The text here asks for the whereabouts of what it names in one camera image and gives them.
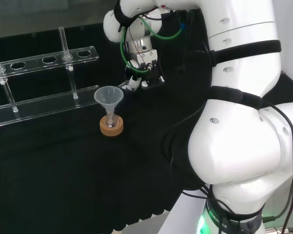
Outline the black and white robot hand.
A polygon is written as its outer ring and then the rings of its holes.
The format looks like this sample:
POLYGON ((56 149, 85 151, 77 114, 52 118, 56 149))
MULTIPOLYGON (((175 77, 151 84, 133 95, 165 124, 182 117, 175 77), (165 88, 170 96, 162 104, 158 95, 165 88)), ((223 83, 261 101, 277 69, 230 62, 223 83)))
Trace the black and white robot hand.
POLYGON ((157 50, 151 49, 146 52, 130 54, 130 60, 127 62, 136 70, 143 71, 143 73, 138 73, 128 65, 126 66, 126 81, 122 89, 127 92, 135 92, 139 88, 146 90, 165 83, 160 71, 157 50))

